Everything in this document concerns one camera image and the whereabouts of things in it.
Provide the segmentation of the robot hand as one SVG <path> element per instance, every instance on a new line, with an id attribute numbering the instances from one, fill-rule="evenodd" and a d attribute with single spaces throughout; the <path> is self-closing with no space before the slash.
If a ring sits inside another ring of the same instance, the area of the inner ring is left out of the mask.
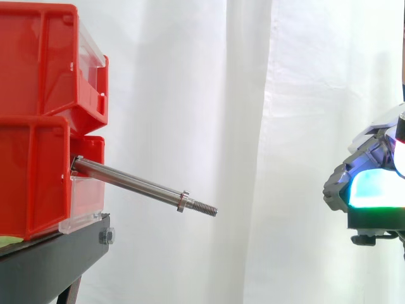
<path id="1" fill-rule="evenodd" d="M 404 240 L 404 104 L 360 132 L 350 155 L 323 186 L 323 199 L 347 215 L 347 227 L 358 246 L 379 239 Z"/>

